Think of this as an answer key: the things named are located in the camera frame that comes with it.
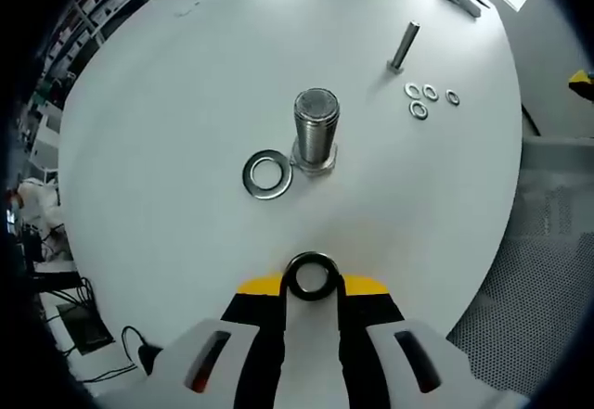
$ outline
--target table surface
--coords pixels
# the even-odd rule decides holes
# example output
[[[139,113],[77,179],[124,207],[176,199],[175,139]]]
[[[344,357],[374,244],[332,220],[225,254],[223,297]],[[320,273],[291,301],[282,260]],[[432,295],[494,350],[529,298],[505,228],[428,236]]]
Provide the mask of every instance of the table surface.
[[[386,60],[411,20],[396,76]],[[407,82],[441,94],[428,120],[408,112]],[[295,171],[284,196],[252,198],[244,163],[290,154],[293,101],[310,87],[341,103],[334,172]],[[521,139],[494,7],[473,19],[446,0],[152,0],[66,102],[64,219],[114,334],[133,325],[164,345],[307,250],[380,280],[405,317],[446,334],[497,252]]]

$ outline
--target perforated metal panel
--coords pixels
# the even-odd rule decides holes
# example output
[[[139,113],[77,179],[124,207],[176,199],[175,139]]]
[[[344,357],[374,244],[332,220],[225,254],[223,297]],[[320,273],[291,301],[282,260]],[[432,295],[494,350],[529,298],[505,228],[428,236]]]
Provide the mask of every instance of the perforated metal panel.
[[[448,339],[468,353],[476,377],[531,395],[593,290],[594,175],[521,171],[493,267]]]

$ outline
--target metal bolt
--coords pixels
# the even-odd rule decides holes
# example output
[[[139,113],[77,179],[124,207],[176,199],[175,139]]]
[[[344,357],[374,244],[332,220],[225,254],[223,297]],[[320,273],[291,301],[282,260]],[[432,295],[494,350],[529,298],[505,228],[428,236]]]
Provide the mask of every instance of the metal bolt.
[[[391,61],[388,61],[388,69],[394,73],[400,73],[402,69],[402,63],[407,56],[408,50],[412,46],[412,43],[415,41],[415,37],[419,32],[420,25],[417,22],[410,21],[408,23],[407,29],[405,30],[405,34],[402,37],[402,41],[398,46],[398,50],[396,50],[396,54]]]
[[[338,98],[327,89],[308,89],[295,99],[297,139],[292,161],[305,173],[319,175],[334,167],[333,142],[340,115]]]

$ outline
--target black cable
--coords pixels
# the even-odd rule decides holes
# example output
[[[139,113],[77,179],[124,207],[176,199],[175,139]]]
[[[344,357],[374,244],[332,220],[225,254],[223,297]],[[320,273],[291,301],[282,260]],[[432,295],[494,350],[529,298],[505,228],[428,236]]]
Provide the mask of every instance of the black cable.
[[[530,115],[530,113],[528,112],[528,109],[526,109],[526,107],[524,105],[522,105],[522,114],[528,120],[528,123],[530,123],[530,126],[532,127],[535,134],[540,136],[540,130],[536,126],[535,121],[532,119],[532,115]]]
[[[41,239],[41,241],[42,242],[46,242],[54,234],[54,231],[56,231],[57,229],[61,228],[62,226],[64,226],[64,224],[56,225],[56,226],[50,228],[49,229],[49,233],[47,234],[47,236],[44,237],[43,239]]]
[[[86,299],[84,298],[83,292],[81,291],[81,289],[82,288],[80,288],[80,287],[77,287],[76,288],[76,297],[78,298],[78,300],[80,302],[86,302]]]
[[[69,295],[68,293],[66,293],[65,291],[62,290],[53,290],[53,291],[48,291],[47,293],[49,293],[50,295],[54,295],[57,298],[60,298],[61,300],[65,300],[66,302],[73,304],[77,307],[81,307],[84,308],[86,310],[90,310],[88,305],[86,305],[84,302],[79,302],[77,301],[73,296]]]
[[[104,377],[104,378],[101,378],[101,379],[97,379],[97,380],[93,381],[93,383],[100,383],[100,382],[102,382],[102,381],[107,381],[108,379],[112,379],[112,378],[119,377],[120,375],[127,374],[128,372],[132,372],[133,370],[136,370],[137,368],[138,368],[138,367],[136,367],[136,366],[134,366],[134,367],[131,367],[131,368],[129,368],[129,369],[127,369],[127,370],[123,370],[122,372],[120,372],[120,373],[117,373],[117,374],[115,374],[115,375],[111,375],[111,376],[109,376],[109,377]]]
[[[96,304],[95,304],[95,293],[93,292],[93,287],[91,286],[91,281],[88,280],[88,278],[81,276],[81,282],[82,285],[80,287],[80,290],[84,290],[86,293],[86,296],[84,297],[84,301],[87,302],[89,304],[89,306],[93,306],[94,308],[96,308]]]
[[[49,318],[49,319],[46,319],[46,320],[45,320],[45,323],[47,324],[47,323],[49,323],[49,322],[51,322],[51,321],[53,321],[53,320],[55,320],[55,319],[58,319],[58,318],[60,318],[61,316],[65,315],[65,314],[66,314],[66,313],[68,313],[68,312],[71,312],[72,310],[74,310],[74,309],[76,309],[76,308],[77,308],[76,306],[75,306],[75,307],[70,307],[70,309],[68,309],[67,311],[65,311],[65,312],[62,312],[62,313],[58,313],[58,314],[56,314],[56,315],[52,316],[51,318]]]
[[[121,338],[122,338],[123,352],[126,354],[126,358],[128,358],[128,361],[130,361],[130,363],[133,363],[134,361],[132,361],[132,358],[130,357],[130,353],[128,352],[128,346],[126,344],[126,339],[125,339],[125,334],[128,330],[132,330],[134,333],[136,333],[138,335],[138,337],[140,338],[140,342],[142,342],[145,346],[148,346],[149,344],[145,340],[145,337],[143,337],[135,327],[126,326],[122,329]]]
[[[107,379],[116,378],[119,375],[126,374],[126,373],[128,373],[130,371],[133,371],[133,370],[137,369],[137,368],[138,367],[136,367],[135,364],[129,364],[126,367],[121,367],[119,369],[112,369],[112,370],[109,370],[107,372],[102,373],[101,375],[99,375],[97,377],[84,379],[81,382],[82,383],[98,383],[100,381],[105,381]]]
[[[68,358],[68,355],[70,355],[75,350],[76,350],[76,346],[72,346],[68,350],[63,351],[62,354],[64,355],[64,358]]]

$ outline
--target metal ring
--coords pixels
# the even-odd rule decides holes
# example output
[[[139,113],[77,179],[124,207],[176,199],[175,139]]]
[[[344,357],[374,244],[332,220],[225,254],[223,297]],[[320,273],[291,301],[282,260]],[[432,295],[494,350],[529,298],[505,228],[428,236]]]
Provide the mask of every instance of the metal ring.
[[[414,83],[405,84],[405,92],[413,100],[420,100],[420,89]]]
[[[423,94],[427,97],[428,100],[437,101],[439,100],[439,94],[433,86],[430,84],[425,84],[423,86]]]
[[[326,270],[326,283],[315,291],[307,291],[299,285],[297,281],[297,272],[301,267],[308,263],[316,263]],[[336,263],[323,253],[316,251],[307,251],[295,256],[289,265],[282,278],[281,287],[286,290],[289,288],[291,293],[300,300],[323,300],[328,297],[338,286],[340,273],[336,267]]]
[[[429,116],[429,110],[422,101],[411,101],[410,105],[408,106],[408,110],[415,119],[425,120]]]
[[[253,170],[263,161],[273,161],[280,168],[280,180],[278,183],[271,188],[261,188],[255,183],[253,178]],[[243,185],[255,198],[260,200],[269,200],[271,198],[277,198],[284,194],[291,186],[293,181],[293,168],[289,163],[289,159],[283,156],[274,149],[266,149],[264,151],[256,152],[246,162],[243,167]]]
[[[445,91],[445,98],[449,101],[452,105],[457,106],[460,104],[460,97],[451,89],[447,89]]]

